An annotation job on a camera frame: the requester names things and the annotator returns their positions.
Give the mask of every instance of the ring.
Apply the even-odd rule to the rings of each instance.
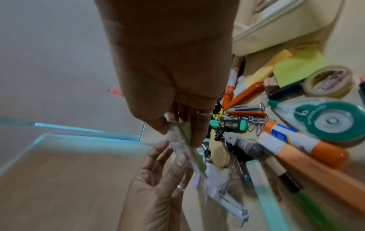
[[[213,115],[213,112],[204,113],[204,112],[197,111],[197,114],[204,116],[204,117],[211,117]]]
[[[176,190],[181,194],[181,195],[184,195],[184,191],[185,191],[185,188],[183,188],[181,185],[178,185],[178,187],[176,188]]]

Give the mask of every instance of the tape roll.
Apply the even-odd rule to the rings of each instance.
[[[351,142],[365,136],[365,111],[347,102],[326,102],[301,105],[294,117],[303,122],[308,132],[321,140]]]
[[[341,98],[352,88],[352,71],[343,66],[328,66],[310,75],[303,83],[306,94]]]

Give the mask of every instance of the hand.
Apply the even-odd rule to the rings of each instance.
[[[164,117],[190,121],[192,146],[207,135],[232,59],[239,0],[95,0],[132,115],[166,134]]]
[[[162,140],[147,153],[141,167],[129,184],[120,231],[179,231],[183,196],[176,190],[186,188],[193,171],[187,168],[188,158],[179,155],[166,176],[163,167],[173,150]]]

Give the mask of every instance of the masking tape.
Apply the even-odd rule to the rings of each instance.
[[[332,87],[321,88],[326,81],[330,81],[329,77],[336,72],[341,72],[341,77],[335,76]],[[310,96],[340,98],[351,90],[353,82],[352,71],[347,67],[328,66],[310,75],[304,81],[303,89]]]

